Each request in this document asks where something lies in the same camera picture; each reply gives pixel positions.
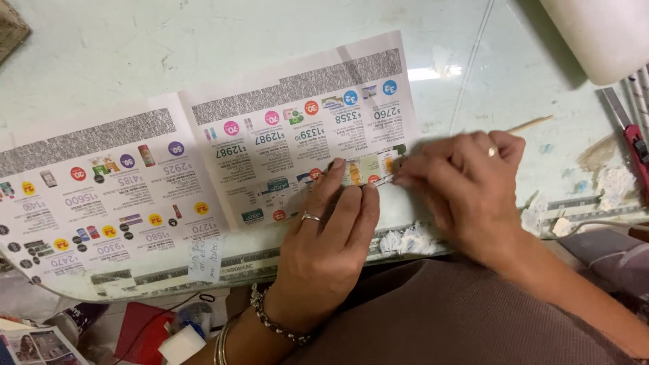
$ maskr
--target hand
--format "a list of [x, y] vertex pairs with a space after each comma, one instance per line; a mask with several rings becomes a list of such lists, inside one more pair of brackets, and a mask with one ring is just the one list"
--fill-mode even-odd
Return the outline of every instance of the hand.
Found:
[[373, 184], [343, 190], [331, 217], [325, 214], [340, 189], [345, 161], [337, 158], [314, 183], [306, 211], [320, 217], [294, 219], [280, 248], [277, 280], [264, 310], [271, 321], [298, 333], [308, 333], [326, 320], [358, 281], [378, 223], [378, 190]]
[[[490, 147], [498, 147], [495, 156]], [[515, 195], [524, 148], [525, 140], [500, 131], [438, 140], [403, 163], [395, 184], [412, 187], [446, 239], [498, 272], [529, 242]]]

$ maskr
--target red utility knife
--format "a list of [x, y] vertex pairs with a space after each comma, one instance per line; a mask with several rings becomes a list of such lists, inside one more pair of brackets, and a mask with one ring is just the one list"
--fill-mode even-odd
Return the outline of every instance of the red utility knife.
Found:
[[604, 89], [604, 95], [611, 108], [613, 108], [617, 121], [620, 122], [622, 129], [624, 129], [622, 134], [624, 135], [626, 145], [629, 147], [631, 161], [633, 161], [635, 171], [640, 175], [644, 188], [645, 204], [647, 204], [649, 203], [649, 171], [647, 170], [649, 151], [647, 150], [647, 144], [644, 142], [643, 136], [640, 133], [640, 127], [637, 124], [631, 123], [613, 88]]

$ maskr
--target yellow circle label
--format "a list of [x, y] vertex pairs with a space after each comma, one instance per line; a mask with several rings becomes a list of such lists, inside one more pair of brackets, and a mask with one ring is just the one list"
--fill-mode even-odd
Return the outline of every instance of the yellow circle label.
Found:
[[117, 236], [117, 230], [115, 230], [115, 227], [111, 225], [104, 226], [104, 228], [101, 229], [101, 232], [104, 234], [104, 236], [108, 238], [113, 238]]
[[23, 181], [23, 191], [25, 192], [25, 195], [34, 195], [36, 188], [31, 182]]
[[65, 251], [70, 248], [70, 244], [64, 238], [54, 240], [54, 248], [59, 251]]
[[210, 206], [207, 205], [207, 203], [199, 201], [198, 203], [194, 204], [194, 211], [200, 215], [207, 214], [210, 211]]
[[149, 216], [149, 223], [151, 223], [152, 225], [161, 225], [162, 217], [159, 214], [151, 214]]

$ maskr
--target pink circle label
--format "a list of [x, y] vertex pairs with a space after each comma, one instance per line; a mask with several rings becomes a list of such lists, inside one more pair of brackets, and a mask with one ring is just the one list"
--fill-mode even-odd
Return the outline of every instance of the pink circle label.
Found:
[[228, 134], [229, 136], [235, 136], [237, 133], [239, 133], [239, 125], [235, 121], [226, 121], [225, 125], [223, 126], [223, 130]]
[[277, 123], [280, 122], [280, 115], [273, 110], [266, 113], [266, 116], [263, 118], [266, 120], [266, 123], [268, 123], [269, 125], [276, 125]]

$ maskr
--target table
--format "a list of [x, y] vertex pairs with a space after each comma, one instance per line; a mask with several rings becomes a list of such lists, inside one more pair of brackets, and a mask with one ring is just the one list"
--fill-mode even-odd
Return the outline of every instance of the table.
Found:
[[[596, 173], [581, 169], [577, 159], [617, 126], [538, 0], [10, 2], [33, 34], [0, 67], [1, 133], [401, 29], [424, 138], [508, 129], [553, 114], [519, 134], [527, 148], [517, 204], [527, 205], [540, 191], [554, 202], [548, 221], [566, 209], [596, 211]], [[616, 88], [632, 105], [629, 94]], [[610, 145], [614, 153], [601, 165], [622, 166], [622, 144]], [[426, 220], [404, 190], [380, 189], [378, 228]], [[622, 210], [599, 215], [633, 221], [646, 213], [631, 199]], [[244, 240], [257, 242], [258, 260], [276, 259], [281, 236], [277, 228], [241, 233], [237, 242], [226, 242], [224, 256], [232, 265], [243, 262], [250, 254], [238, 244]], [[376, 260], [401, 258], [373, 247]], [[439, 245], [434, 251], [446, 249]], [[188, 282], [172, 260], [141, 265], [155, 270], [147, 276], [153, 282], [131, 290], [111, 290], [102, 280], [95, 284], [92, 275], [69, 275], [47, 288], [84, 301], [113, 301], [209, 286]]]

